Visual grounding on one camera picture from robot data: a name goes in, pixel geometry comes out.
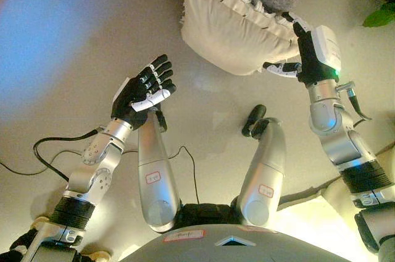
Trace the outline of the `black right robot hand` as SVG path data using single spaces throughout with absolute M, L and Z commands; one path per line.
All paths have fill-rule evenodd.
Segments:
M 301 60 L 284 63 L 265 62 L 262 67 L 282 77 L 297 78 L 307 87 L 323 80 L 339 82 L 341 51 L 334 31 L 324 25 L 310 27 L 306 21 L 292 12 L 283 12 L 281 16 L 292 23 Z

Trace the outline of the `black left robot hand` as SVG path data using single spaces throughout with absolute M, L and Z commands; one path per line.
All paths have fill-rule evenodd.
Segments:
M 166 54 L 158 56 L 137 76 L 126 78 L 112 103 L 112 119 L 120 119 L 140 128 L 148 118 L 150 108 L 170 97 L 177 87 L 172 82 L 172 63 Z

